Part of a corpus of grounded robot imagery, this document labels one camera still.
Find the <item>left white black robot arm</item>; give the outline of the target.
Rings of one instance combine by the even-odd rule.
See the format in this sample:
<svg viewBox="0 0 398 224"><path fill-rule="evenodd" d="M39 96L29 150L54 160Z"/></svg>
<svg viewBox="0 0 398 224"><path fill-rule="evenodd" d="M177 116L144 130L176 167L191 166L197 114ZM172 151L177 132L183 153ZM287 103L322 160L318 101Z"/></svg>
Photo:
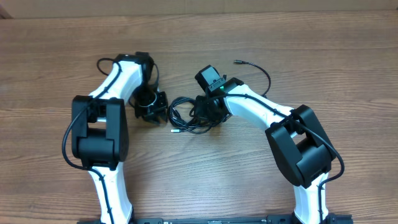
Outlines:
<svg viewBox="0 0 398 224"><path fill-rule="evenodd" d="M96 223L133 223L134 209L127 196L124 162L129 150L126 107L144 121L167 121L168 101L159 80L150 82L159 68L147 52L109 58L112 70L89 95L72 101L72 117L62 139L65 162L87 171L96 187L101 215Z"/></svg>

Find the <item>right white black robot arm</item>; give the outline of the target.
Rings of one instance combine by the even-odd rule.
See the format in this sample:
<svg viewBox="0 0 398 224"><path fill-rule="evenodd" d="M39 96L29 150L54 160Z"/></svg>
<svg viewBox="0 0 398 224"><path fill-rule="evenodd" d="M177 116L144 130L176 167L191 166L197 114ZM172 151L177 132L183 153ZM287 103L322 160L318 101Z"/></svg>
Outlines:
<svg viewBox="0 0 398 224"><path fill-rule="evenodd" d="M326 207L325 185L341 177L345 165L311 108L273 103L211 65L195 80L205 93L197 97L195 117L215 123L238 116L257 126L266 134L278 169L294 187L294 211L267 215L264 223L353 222L351 215L337 215Z"/></svg>

